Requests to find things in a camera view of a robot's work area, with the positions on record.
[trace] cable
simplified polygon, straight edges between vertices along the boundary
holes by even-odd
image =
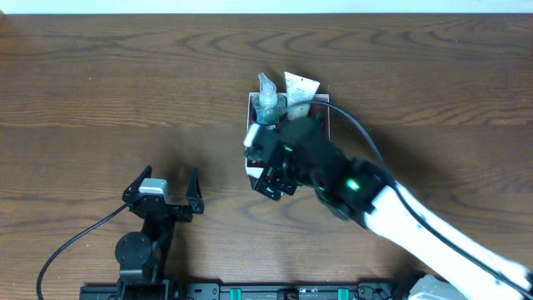
[[[61,253],[63,250],[65,250],[66,247],[70,246],[72,243],[76,242],[79,238],[83,237],[84,235],[90,233],[92,230],[98,228],[100,225],[104,224],[105,222],[111,220],[113,217],[118,215],[119,212],[124,210],[124,208],[127,208],[127,204],[122,205],[119,209],[112,212],[109,216],[102,219],[100,222],[92,225],[91,227],[85,229],[84,231],[80,232],[75,237],[71,238],[68,242],[65,242],[64,245],[62,245],[52,256],[48,259],[47,263],[42,266],[41,272],[39,273],[39,277],[37,278],[37,298],[39,300],[44,300],[42,297],[42,291],[41,291],[41,285],[42,285],[42,278],[44,277],[44,273],[47,271],[48,267],[50,267],[50,264],[53,262],[53,260]]]
[[[381,154],[381,151],[377,147],[376,143],[372,139],[370,133],[366,130],[366,128],[362,125],[361,122],[359,122],[354,116],[352,116],[349,112],[343,110],[342,108],[335,106],[329,102],[323,102],[318,100],[310,100],[305,102],[299,102],[296,104],[291,105],[290,107],[295,107],[298,105],[306,105],[306,104],[317,104],[322,105],[328,108],[332,108],[336,112],[340,113],[342,116],[350,120],[353,125],[359,130],[359,132],[362,134],[362,136],[366,139],[366,142],[371,147],[372,151],[377,156],[378,160],[380,161],[381,166],[383,167],[383,170],[386,174],[386,183],[389,185],[398,198],[400,199],[401,204],[406,208],[407,212],[409,212],[410,215],[420,224],[422,227],[424,227],[428,232],[433,234],[437,239],[439,239],[441,242],[443,242],[446,246],[450,247],[453,251],[459,253],[462,257],[466,258],[470,262],[474,263],[477,267],[481,268],[483,271],[489,273],[491,276],[493,276],[495,279],[500,280],[501,282],[507,284],[511,288],[515,289],[517,292],[519,292],[522,296],[525,298],[528,298],[530,300],[533,300],[533,295],[529,293],[526,289],[521,287],[520,285],[516,284],[515,282],[511,281],[507,276],[505,276],[503,273],[498,272],[496,270],[493,270],[486,264],[484,264],[482,261],[477,259],[476,257],[472,256],[462,248],[455,245],[452,241],[450,241],[447,237],[440,234],[438,231],[436,231],[430,224],[426,222],[426,220],[419,215],[415,210],[407,203],[407,201],[403,198],[403,195],[401,194],[400,190],[398,189],[398,186],[396,185],[396,181],[394,180],[394,177],[392,176],[392,173],[385,163],[385,159],[383,158],[383,155]]]

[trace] green led light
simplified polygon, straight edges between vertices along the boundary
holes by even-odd
[[[359,189],[359,184],[357,184],[357,182],[353,179],[348,179],[348,181],[346,181],[346,185],[354,191]]]

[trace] white wall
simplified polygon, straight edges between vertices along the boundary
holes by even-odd
[[[2,0],[10,13],[533,13],[533,0]]]

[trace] toothpaste tube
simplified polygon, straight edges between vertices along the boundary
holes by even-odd
[[[287,94],[287,117],[289,120],[307,116],[311,104],[290,107],[298,102],[312,100],[319,82],[285,72],[285,84]]]

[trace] small box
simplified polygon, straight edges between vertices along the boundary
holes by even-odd
[[[285,92],[279,92],[278,94],[282,95],[286,98]],[[259,92],[250,92],[248,95],[248,119],[247,119],[247,130],[250,124],[254,123],[256,121],[257,115],[255,114],[255,111],[252,106],[252,98],[258,97]],[[323,102],[330,102],[330,95],[329,94],[315,94],[313,97],[313,100],[323,101]],[[317,113],[323,113],[324,112],[324,123],[322,125],[322,132],[327,137],[327,139],[330,139],[330,109],[328,107],[312,104],[311,108],[309,109],[308,116],[313,116]],[[280,122],[286,121],[286,114],[283,116],[283,118],[280,120]],[[264,166],[261,165],[260,162],[252,163],[248,162],[247,159],[245,159],[245,168],[247,170],[247,175],[250,178],[250,181],[252,185],[256,181],[255,179],[258,179],[261,176],[261,173],[263,172]]]

